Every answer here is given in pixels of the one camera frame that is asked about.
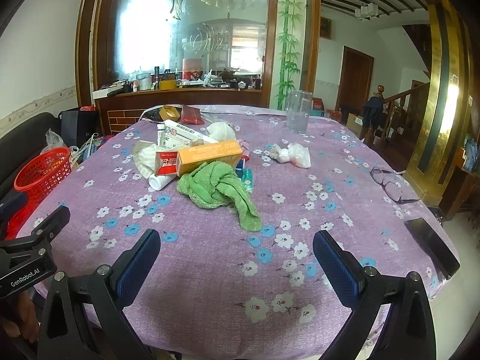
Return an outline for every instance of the orange box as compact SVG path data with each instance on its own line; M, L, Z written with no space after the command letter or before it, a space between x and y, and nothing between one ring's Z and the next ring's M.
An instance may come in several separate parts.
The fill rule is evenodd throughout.
M191 173L204 162L223 161L233 167L241 157L242 148L236 140L188 147L178 150L177 174Z

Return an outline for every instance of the picture frame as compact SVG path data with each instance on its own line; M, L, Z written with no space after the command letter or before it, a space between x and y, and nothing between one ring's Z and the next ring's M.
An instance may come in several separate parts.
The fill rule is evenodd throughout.
M320 37L332 39L332 20L320 16Z

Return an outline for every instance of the smartphone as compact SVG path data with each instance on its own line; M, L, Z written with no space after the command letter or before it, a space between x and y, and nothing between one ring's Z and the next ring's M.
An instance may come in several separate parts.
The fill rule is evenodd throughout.
M460 263L448 246L423 218L405 221L405 226L421 247L448 280L460 268Z

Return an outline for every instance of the green towel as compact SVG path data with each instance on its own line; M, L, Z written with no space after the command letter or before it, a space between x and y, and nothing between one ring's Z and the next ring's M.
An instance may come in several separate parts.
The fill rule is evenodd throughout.
M242 229L259 231L262 227L260 216L248 193L227 163L204 162L193 172L181 177L177 191L189 196L201 208L216 208L234 203Z

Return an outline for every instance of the gold pillar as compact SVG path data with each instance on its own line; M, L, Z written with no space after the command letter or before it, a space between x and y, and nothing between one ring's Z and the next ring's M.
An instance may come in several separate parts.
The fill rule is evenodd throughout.
M434 0L428 12L430 90L406 179L425 204L438 206L470 120L473 63L467 27L450 2Z

